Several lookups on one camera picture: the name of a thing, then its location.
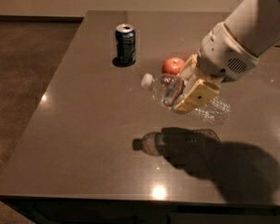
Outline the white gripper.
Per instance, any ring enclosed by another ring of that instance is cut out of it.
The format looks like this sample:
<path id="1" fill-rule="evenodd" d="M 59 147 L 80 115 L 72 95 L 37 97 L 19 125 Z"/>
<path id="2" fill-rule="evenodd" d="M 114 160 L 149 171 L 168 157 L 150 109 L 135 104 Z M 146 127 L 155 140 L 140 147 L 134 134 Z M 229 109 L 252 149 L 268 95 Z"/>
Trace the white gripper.
<path id="1" fill-rule="evenodd" d="M 198 63 L 207 75 L 222 77 L 224 82 L 233 82 L 255 68 L 259 58 L 246 51 L 234 39 L 227 26 L 220 22 L 202 40 L 198 58 L 197 54 L 192 54 L 177 75 L 185 80 L 195 79 Z M 216 84 L 198 79 L 189 90 L 183 90 L 173 110 L 187 114 L 218 95 L 219 87 Z"/>

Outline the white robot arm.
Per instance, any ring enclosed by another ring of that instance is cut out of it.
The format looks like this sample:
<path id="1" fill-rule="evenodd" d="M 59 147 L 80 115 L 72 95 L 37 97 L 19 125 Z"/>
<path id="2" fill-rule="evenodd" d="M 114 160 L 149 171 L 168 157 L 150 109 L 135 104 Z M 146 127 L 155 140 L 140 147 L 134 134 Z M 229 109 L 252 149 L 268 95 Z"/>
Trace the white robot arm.
<path id="1" fill-rule="evenodd" d="M 219 85 L 255 68 L 260 56 L 280 41 L 280 0 L 244 0 L 204 37 L 178 74 L 186 81 L 172 109 L 188 113 L 208 104 Z"/>

